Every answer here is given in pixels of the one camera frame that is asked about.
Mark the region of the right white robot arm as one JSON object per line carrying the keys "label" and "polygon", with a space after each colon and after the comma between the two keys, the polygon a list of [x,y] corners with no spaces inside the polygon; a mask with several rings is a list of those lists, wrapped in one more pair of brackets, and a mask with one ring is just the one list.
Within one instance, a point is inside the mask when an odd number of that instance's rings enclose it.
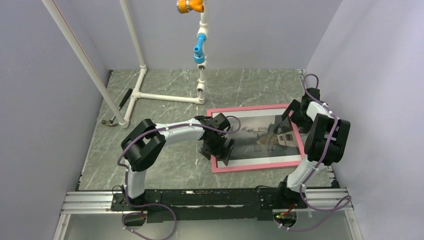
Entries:
{"label": "right white robot arm", "polygon": [[295,201],[293,192],[304,191],[306,182],[314,174],[342,159],[351,122],[335,116],[327,103],[320,101],[320,90],[313,87],[305,90],[301,101],[293,100],[281,118],[288,119],[300,132],[307,134],[304,158],[284,180],[286,188],[275,194],[276,203],[287,208]]}

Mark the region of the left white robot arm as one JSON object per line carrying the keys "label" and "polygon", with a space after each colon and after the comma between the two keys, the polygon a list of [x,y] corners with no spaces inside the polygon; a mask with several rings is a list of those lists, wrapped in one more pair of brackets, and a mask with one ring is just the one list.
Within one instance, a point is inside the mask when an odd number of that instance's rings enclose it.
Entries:
{"label": "left white robot arm", "polygon": [[200,154],[210,160],[228,163],[235,145],[228,134],[235,133],[224,114],[215,117],[198,115],[187,121],[156,124],[142,120],[121,142],[122,154],[117,164],[125,168],[124,204],[131,210],[145,202],[147,170],[155,163],[164,147],[186,141],[201,141]]}

